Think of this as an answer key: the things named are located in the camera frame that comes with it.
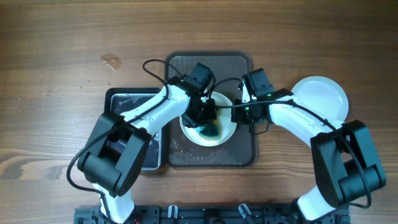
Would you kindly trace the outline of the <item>green and yellow sponge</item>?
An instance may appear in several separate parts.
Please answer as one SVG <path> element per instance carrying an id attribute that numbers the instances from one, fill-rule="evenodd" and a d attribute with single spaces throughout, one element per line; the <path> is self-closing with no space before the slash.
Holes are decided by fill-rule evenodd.
<path id="1" fill-rule="evenodd" d="M 213 121 L 212 124 L 199 126 L 198 134 L 207 139 L 219 139 L 221 135 L 220 123 L 218 121 Z"/>

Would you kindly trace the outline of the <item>white plate top stained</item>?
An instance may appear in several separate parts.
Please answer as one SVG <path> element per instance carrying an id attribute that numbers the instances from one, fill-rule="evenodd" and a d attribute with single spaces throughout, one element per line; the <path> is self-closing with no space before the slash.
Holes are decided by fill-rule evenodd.
<path id="1" fill-rule="evenodd" d="M 221 135 L 219 139 L 203 138 L 198 134 L 198 127 L 188 128 L 183 126 L 181 117 L 180 117 L 180 126 L 184 135 L 186 135 L 186 137 L 195 144 L 205 147 L 213 147 L 226 142 L 233 135 L 237 127 L 237 124 L 231 121 L 230 108 L 219 109 L 217 111 L 217 119 L 213 121 L 218 121 L 220 123 Z"/>

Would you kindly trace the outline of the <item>light blue stained plate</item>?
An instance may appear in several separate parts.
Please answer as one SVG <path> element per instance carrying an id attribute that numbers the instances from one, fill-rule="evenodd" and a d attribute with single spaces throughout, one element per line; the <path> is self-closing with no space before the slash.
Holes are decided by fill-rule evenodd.
<path id="1" fill-rule="evenodd" d="M 328 118 L 344 121 L 348 115 L 349 102 L 345 91 L 327 77 L 304 78 L 293 87 L 292 93 L 302 103 Z"/>

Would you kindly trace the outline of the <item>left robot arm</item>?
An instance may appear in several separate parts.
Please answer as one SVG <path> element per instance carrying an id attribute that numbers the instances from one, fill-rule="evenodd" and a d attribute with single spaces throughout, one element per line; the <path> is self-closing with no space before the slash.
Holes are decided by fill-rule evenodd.
<path id="1" fill-rule="evenodd" d="M 99 194 L 101 212 L 109 223 L 124 223 L 134 211 L 128 197 L 141 172 L 153 135 L 176 117 L 188 128 L 208 126 L 216 110 L 202 97 L 214 73 L 197 63 L 188 75 L 163 82 L 163 89 L 143 105 L 121 115 L 103 113 L 84 148 L 71 164 L 84 173 Z"/>

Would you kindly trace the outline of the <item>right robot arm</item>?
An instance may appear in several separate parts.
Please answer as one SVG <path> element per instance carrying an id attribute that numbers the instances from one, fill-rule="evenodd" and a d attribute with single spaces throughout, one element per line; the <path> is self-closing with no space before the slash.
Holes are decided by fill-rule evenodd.
<path id="1" fill-rule="evenodd" d="M 339 209 L 355 207 L 386 185 L 386 175 L 368 127 L 345 122 L 346 93 L 333 80 L 312 76 L 292 90 L 274 90 L 263 69 L 243 75 L 243 98 L 232 106 L 232 120 L 244 124 L 267 121 L 297 136 L 312 153 L 316 185 L 292 202 L 290 223 L 315 223 Z"/>

